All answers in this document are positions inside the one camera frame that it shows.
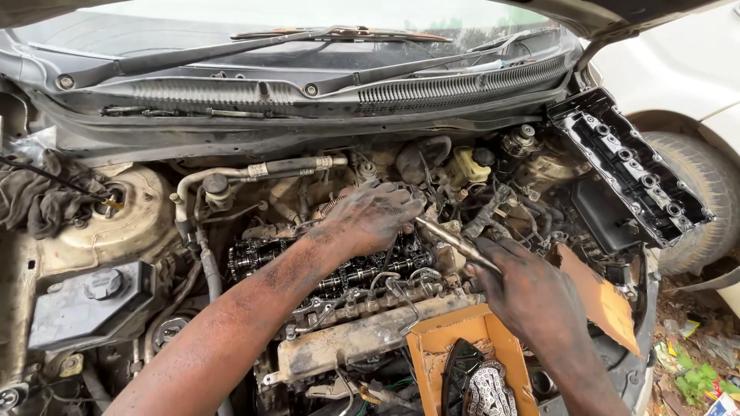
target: windshield wiper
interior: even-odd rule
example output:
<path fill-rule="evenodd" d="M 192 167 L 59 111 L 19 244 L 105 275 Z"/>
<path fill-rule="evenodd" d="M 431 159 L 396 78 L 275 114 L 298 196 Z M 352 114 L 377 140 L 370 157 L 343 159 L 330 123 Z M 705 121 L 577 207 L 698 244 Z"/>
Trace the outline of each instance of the windshield wiper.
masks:
<path fill-rule="evenodd" d="M 460 53 L 458 55 L 445 56 L 443 58 L 424 59 L 422 61 L 408 62 L 405 64 L 395 64 L 389 65 L 387 67 L 361 70 L 345 76 L 338 76 L 336 78 L 329 78 L 323 81 L 316 81 L 310 84 L 306 84 L 306 86 L 303 88 L 303 91 L 306 92 L 306 94 L 308 95 L 315 96 L 319 94 L 333 93 L 347 87 L 356 87 L 358 85 L 385 81 L 387 79 L 409 75 L 417 71 L 427 70 L 429 68 L 443 64 L 449 64 L 451 62 L 463 61 L 465 59 L 490 55 L 492 53 L 499 52 L 516 40 L 539 36 L 543 33 L 553 32 L 555 30 L 559 30 L 559 28 L 556 27 L 544 30 L 523 30 L 521 32 L 512 33 L 510 35 L 494 39 L 493 41 L 486 42 L 478 47 L 474 47 L 473 49 L 468 50 L 465 53 Z"/>
<path fill-rule="evenodd" d="M 57 77 L 57 86 L 63 90 L 85 88 L 100 84 L 116 76 L 137 76 L 153 73 L 182 65 L 194 64 L 207 59 L 222 58 L 249 50 L 269 47 L 291 41 L 303 41 L 316 37 L 326 36 L 333 30 L 344 26 L 331 26 L 311 32 L 290 33 L 282 36 L 257 38 L 248 41 L 238 41 L 228 44 L 217 44 L 205 47 L 173 50 L 169 52 L 152 53 L 131 58 L 116 59 L 88 70 L 75 71 Z"/>
<path fill-rule="evenodd" d="M 291 35 L 293 33 L 305 33 L 319 30 L 311 27 L 292 27 L 273 29 L 267 32 L 247 32 L 237 33 L 231 36 L 236 41 L 259 38 L 272 38 L 275 36 Z M 322 41 L 341 41 L 341 40 L 362 40 L 375 42 L 393 42 L 393 41 L 416 41 L 416 42 L 445 42 L 450 43 L 453 39 L 444 36 L 432 35 L 430 33 L 418 33 L 410 30 L 390 30 L 390 29 L 372 29 L 365 26 L 356 27 L 338 27 L 324 36 L 315 36 L 314 40 Z"/>

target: hand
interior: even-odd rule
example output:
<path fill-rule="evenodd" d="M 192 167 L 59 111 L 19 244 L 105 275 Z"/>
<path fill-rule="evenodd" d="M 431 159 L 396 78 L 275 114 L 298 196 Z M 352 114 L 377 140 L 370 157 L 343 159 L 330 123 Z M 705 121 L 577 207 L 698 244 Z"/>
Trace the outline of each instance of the hand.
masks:
<path fill-rule="evenodd" d="M 312 233 L 334 237 L 350 257 L 369 255 L 388 249 L 401 227 L 422 208 L 407 190 L 372 179 L 344 198 Z"/>
<path fill-rule="evenodd" d="M 465 268 L 485 287 L 491 311 L 540 359 L 551 349 L 593 348 L 585 307 L 568 274 L 509 238 L 476 238 L 475 244 L 503 276 L 476 263 Z"/>

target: wheel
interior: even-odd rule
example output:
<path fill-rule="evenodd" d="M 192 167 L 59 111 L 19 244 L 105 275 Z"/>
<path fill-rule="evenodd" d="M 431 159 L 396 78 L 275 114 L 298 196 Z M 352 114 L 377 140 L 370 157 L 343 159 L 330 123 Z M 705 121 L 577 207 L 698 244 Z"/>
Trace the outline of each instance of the wheel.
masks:
<path fill-rule="evenodd" d="M 740 175 L 719 150 L 704 141 L 670 132 L 645 132 L 642 137 L 665 159 L 717 216 L 698 226 L 675 246 L 660 253 L 664 275 L 692 272 L 724 256 L 740 237 Z"/>

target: open car hood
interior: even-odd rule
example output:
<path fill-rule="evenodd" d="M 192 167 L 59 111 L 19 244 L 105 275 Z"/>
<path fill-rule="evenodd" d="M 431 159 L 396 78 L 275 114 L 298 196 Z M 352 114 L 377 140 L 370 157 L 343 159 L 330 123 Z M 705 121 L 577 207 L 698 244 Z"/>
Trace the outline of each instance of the open car hood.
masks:
<path fill-rule="evenodd" d="M 26 0 L 0 4 L 0 27 L 20 27 L 82 7 L 122 0 Z M 529 0 L 498 1 L 533 10 L 564 24 L 580 37 L 608 40 L 633 36 L 709 4 L 730 0 Z"/>

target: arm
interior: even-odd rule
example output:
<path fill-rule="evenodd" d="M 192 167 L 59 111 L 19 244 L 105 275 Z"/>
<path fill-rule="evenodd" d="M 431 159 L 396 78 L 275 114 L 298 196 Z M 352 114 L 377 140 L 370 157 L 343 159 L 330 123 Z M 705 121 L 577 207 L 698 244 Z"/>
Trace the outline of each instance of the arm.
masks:
<path fill-rule="evenodd" d="M 282 255 L 208 305 L 118 395 L 111 415 L 208 415 L 318 283 L 344 261 L 387 249 L 421 213 L 393 184 L 366 182 Z"/>
<path fill-rule="evenodd" d="M 503 276 L 470 263 L 491 311 L 539 358 L 571 415 L 628 416 L 586 329 L 586 312 L 571 277 L 521 244 L 478 238 Z"/>

